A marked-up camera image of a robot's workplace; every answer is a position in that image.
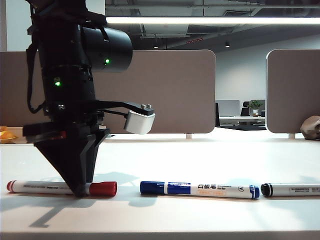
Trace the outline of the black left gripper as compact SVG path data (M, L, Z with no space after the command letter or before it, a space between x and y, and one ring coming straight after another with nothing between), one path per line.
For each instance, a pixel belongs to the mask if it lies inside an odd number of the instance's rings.
M78 198L92 183L99 145L110 133L100 128L110 101L44 104L50 121L26 124L22 135L45 156Z

